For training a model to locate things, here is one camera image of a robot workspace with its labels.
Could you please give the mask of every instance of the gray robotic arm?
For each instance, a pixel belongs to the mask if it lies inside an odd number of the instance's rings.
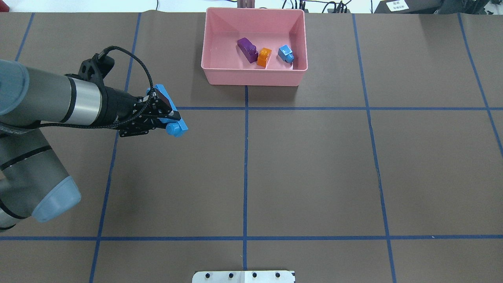
[[[145,69],[147,96],[104,85],[114,66],[107,53],[114,49]],[[0,232],[29,216],[46,222],[80,201],[76,184],[39,129],[45,126],[110,128],[121,137],[156,128],[181,136],[187,130],[163,85],[154,87],[145,65],[120,47],[106,48],[82,62],[78,74],[65,76],[0,60],[0,170],[6,177],[0,180]]]

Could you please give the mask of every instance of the gray tabletop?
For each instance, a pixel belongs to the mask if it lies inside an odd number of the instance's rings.
[[[2,233],[1,282],[503,281],[503,17],[307,14],[299,87],[208,84],[204,20],[0,14],[1,59],[66,74],[132,49],[189,126],[45,128],[82,201]],[[110,55],[106,84],[144,94]]]

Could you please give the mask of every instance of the pink plastic box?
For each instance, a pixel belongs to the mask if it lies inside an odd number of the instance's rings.
[[[249,63],[237,46],[248,38],[257,50],[273,51],[267,67]],[[288,44],[288,64],[278,49]],[[307,71],[306,28],[302,10],[208,8],[201,67],[212,85],[298,86]]]

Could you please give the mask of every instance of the white mounting plate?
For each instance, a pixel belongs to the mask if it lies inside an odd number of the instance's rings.
[[[295,272],[287,270],[200,271],[194,274],[192,283],[295,283]]]

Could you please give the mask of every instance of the blue grid line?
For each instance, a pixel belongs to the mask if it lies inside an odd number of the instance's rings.
[[[18,54],[16,54],[16,59],[14,61],[18,61],[21,56],[21,51],[25,46],[26,38],[28,37],[28,33],[30,32],[31,24],[33,23],[33,18],[35,17],[35,13],[32,13],[30,17],[30,21],[28,22],[28,26],[26,27],[25,35],[23,36],[23,40],[21,41],[21,45],[19,46]]]
[[[502,234],[475,235],[391,235],[391,236],[144,236],[144,237],[101,237],[100,241],[383,241],[383,240],[459,240],[459,239],[503,239]],[[96,241],[97,237],[67,236],[0,236],[0,241]]]
[[[244,87],[243,270],[248,270],[248,86]]]
[[[355,41],[356,41],[356,50],[358,53],[358,63],[360,65],[360,76],[362,79],[362,87],[363,87],[363,95],[365,97],[365,107],[367,108],[367,120],[369,123],[369,131],[370,131],[370,141],[372,143],[372,152],[374,153],[374,164],[377,172],[377,179],[379,182],[379,194],[381,197],[381,209],[382,209],[382,218],[384,221],[384,232],[386,233],[386,243],[388,246],[388,256],[389,256],[389,265],[391,268],[391,278],[393,283],[396,283],[396,274],[395,274],[395,263],[393,261],[393,251],[391,249],[391,240],[389,239],[389,227],[388,227],[388,216],[386,215],[386,204],[384,203],[384,193],[382,190],[382,182],[381,182],[381,172],[379,170],[379,161],[377,160],[377,150],[374,139],[374,129],[372,128],[372,118],[370,116],[370,107],[369,107],[369,98],[367,95],[367,84],[365,83],[365,75],[363,72],[363,63],[362,63],[362,54],[360,51],[360,42],[358,40],[358,29],[356,26],[356,17],[355,14],[353,16],[353,28],[355,30]]]
[[[246,110],[246,107],[204,107],[185,106],[177,107],[179,110]],[[393,111],[486,111],[486,107],[248,107],[248,110],[393,110]],[[503,110],[503,107],[490,108],[491,110]]]
[[[134,51],[136,49],[136,40],[138,39],[138,30],[140,28],[140,21],[141,21],[141,13],[138,13],[138,17],[136,19],[136,30],[134,33],[134,39],[133,39],[133,47],[131,49],[131,53],[134,54]],[[126,83],[124,85],[124,91],[127,92],[129,88],[129,79],[131,77],[131,69],[133,67],[133,58],[130,58],[129,60],[129,67],[127,71],[127,77],[126,77]],[[94,281],[94,274],[96,271],[96,264],[98,262],[98,254],[100,251],[100,244],[101,244],[101,235],[103,232],[103,223],[105,222],[105,213],[107,211],[107,203],[108,203],[108,196],[110,193],[110,185],[112,183],[112,172],[114,170],[114,163],[115,163],[115,156],[117,153],[117,141],[119,140],[119,131],[116,131],[115,134],[115,141],[114,141],[114,148],[112,151],[112,160],[110,161],[110,170],[108,172],[108,180],[107,180],[107,188],[105,190],[105,197],[103,199],[103,207],[101,211],[101,217],[100,217],[100,226],[98,228],[98,238],[96,239],[96,246],[95,246],[95,253],[93,256],[93,264],[91,266],[91,273],[89,275],[89,283],[93,283]]]
[[[496,142],[499,146],[499,153],[501,153],[501,157],[503,157],[503,146],[501,145],[501,140],[499,139],[498,130],[496,129],[496,125],[494,124],[494,120],[492,118],[491,110],[489,108],[489,104],[487,103],[487,99],[485,97],[484,88],[482,87],[482,82],[480,81],[480,77],[478,76],[477,68],[475,67],[475,62],[473,61],[473,57],[471,55],[470,47],[468,46],[468,40],[466,39],[465,28],[463,26],[463,21],[461,20],[461,14],[458,13],[458,21],[459,26],[461,28],[461,34],[463,35],[463,40],[465,42],[466,52],[468,53],[468,58],[470,59],[470,63],[472,65],[473,73],[475,74],[475,78],[477,79],[478,88],[480,90],[480,94],[482,95],[482,99],[484,100],[484,105],[487,110],[487,115],[489,116],[489,120],[491,122],[492,130],[494,131],[494,135],[496,137]]]

